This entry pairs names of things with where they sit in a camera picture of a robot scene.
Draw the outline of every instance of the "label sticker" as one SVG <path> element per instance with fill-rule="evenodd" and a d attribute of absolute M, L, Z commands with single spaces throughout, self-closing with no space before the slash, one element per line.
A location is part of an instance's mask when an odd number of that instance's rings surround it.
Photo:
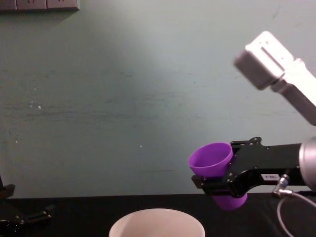
<path fill-rule="evenodd" d="M 261 174 L 264 181 L 279 181 L 280 176 L 278 174 Z"/>

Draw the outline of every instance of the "white cup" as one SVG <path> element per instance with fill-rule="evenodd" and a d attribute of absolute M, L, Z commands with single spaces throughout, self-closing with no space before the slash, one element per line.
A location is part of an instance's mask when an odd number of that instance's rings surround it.
<path fill-rule="evenodd" d="M 187 213 L 146 209 L 116 221 L 109 237 L 205 237 L 205 231 L 202 224 Z"/>

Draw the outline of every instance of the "electrical outlet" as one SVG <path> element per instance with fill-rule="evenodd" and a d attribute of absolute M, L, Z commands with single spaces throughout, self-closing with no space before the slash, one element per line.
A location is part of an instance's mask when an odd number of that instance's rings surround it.
<path fill-rule="evenodd" d="M 47 9 L 46 0 L 16 0 L 18 10 Z"/>
<path fill-rule="evenodd" d="M 48 9 L 79 10 L 78 0 L 47 0 Z"/>
<path fill-rule="evenodd" d="M 15 0 L 0 0 L 0 11 L 14 11 L 16 10 Z"/>

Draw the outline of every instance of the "table surface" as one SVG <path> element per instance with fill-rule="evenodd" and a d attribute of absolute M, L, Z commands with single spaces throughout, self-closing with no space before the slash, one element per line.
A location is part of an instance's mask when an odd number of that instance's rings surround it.
<path fill-rule="evenodd" d="M 27 235 L 30 237 L 107 237 L 120 217 L 148 208 L 186 212 L 202 223 L 207 237 L 286 236 L 277 221 L 278 200 L 270 194 L 250 194 L 247 203 L 232 212 L 221 210 L 205 195 L 9 199 L 6 202 L 26 214 L 40 211 L 49 204 L 56 205 L 51 226 Z M 316 215 L 310 206 L 293 198 L 284 204 L 282 214 L 295 236 L 315 236 Z"/>

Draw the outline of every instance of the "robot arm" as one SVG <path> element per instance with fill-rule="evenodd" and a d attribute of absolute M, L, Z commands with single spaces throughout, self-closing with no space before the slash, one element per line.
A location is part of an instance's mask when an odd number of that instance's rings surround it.
<path fill-rule="evenodd" d="M 234 65 L 259 90 L 271 87 L 284 96 L 312 125 L 316 125 L 316 78 L 300 59 L 269 32 L 263 32 L 234 61 Z M 207 195 L 240 198 L 260 185 L 275 185 L 282 196 L 287 185 L 316 192 L 316 138 L 302 144 L 263 146 L 261 138 L 232 141 L 233 159 L 223 177 L 192 177 Z"/>

